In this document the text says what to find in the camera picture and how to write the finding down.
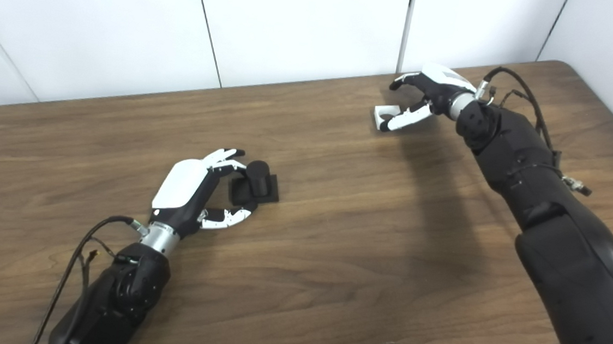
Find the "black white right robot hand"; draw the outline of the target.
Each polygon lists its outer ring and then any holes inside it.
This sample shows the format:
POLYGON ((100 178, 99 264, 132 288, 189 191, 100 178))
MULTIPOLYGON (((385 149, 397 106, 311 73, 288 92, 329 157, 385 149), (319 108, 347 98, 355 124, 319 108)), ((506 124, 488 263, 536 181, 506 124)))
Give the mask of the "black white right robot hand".
POLYGON ((373 117, 379 131, 397 131, 431 116, 456 120, 467 105, 478 99, 477 88, 472 83, 436 63, 425 65, 422 71, 398 76, 391 82, 390 90, 396 91, 404 85, 417 88, 422 99, 405 110, 399 105, 377 105, 373 117))

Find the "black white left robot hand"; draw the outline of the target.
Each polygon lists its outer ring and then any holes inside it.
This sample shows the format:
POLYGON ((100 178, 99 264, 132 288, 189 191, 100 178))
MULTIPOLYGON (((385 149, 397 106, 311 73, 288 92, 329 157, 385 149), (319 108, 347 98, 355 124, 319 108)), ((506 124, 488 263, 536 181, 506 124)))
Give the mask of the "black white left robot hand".
POLYGON ((258 208, 255 201, 231 209, 207 207, 223 177, 246 174, 247 166, 236 160, 243 155, 241 149, 221 148, 202 159, 177 162, 152 200, 150 222, 168 226, 184 239, 199 230, 222 230, 250 217, 258 208))

